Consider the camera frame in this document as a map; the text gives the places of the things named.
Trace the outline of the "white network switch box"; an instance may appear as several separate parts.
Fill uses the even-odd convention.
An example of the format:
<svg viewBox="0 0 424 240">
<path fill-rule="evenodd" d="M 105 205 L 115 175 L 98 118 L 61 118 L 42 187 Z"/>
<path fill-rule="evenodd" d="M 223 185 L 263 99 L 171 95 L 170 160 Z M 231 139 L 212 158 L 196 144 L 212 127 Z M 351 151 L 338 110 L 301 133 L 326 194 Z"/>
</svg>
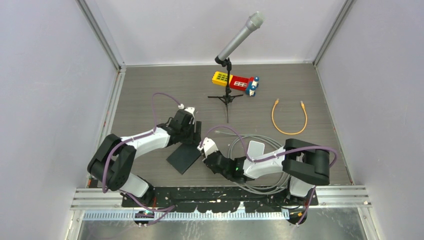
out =
<svg viewBox="0 0 424 240">
<path fill-rule="evenodd" d="M 259 141 L 251 140 L 248 144 L 247 155 L 251 160 L 262 156 L 265 151 L 265 144 Z"/>
</svg>

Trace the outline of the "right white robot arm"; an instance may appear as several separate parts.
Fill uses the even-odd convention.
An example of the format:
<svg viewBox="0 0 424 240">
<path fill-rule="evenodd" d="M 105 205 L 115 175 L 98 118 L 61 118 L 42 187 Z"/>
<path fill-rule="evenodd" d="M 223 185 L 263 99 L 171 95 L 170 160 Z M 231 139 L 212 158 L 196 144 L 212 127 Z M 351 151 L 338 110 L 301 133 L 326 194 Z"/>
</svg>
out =
<svg viewBox="0 0 424 240">
<path fill-rule="evenodd" d="M 214 174 L 239 185 L 265 175 L 288 174 L 285 198 L 291 205 L 299 205 L 312 187 L 330 184 L 330 153 L 333 151 L 330 147 L 290 138 L 275 151 L 234 159 L 225 157 L 207 137 L 197 148 L 205 158 L 204 164 Z"/>
</svg>

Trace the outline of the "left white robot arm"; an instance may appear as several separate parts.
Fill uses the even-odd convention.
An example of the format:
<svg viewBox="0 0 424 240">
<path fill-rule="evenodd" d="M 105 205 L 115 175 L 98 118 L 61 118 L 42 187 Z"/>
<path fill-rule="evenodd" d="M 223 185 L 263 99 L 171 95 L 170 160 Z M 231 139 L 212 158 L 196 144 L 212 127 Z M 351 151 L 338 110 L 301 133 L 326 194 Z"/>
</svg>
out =
<svg viewBox="0 0 424 240">
<path fill-rule="evenodd" d="M 202 123 L 195 120 L 195 108 L 179 109 L 174 117 L 155 129 L 133 136 L 105 137 L 87 166 L 87 171 L 111 191 L 123 191 L 134 196 L 141 207 L 153 202 L 151 185 L 131 172 L 134 160 L 146 153 L 175 144 L 200 142 Z"/>
</svg>

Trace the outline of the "black network switch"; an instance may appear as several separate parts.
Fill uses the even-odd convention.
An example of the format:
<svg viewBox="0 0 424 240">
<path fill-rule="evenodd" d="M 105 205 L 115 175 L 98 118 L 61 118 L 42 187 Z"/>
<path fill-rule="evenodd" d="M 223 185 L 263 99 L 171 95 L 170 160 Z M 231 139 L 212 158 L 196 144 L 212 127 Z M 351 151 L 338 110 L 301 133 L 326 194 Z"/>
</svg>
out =
<svg viewBox="0 0 424 240">
<path fill-rule="evenodd" d="M 181 144 L 166 161 L 183 175 L 201 156 L 196 144 Z"/>
</svg>

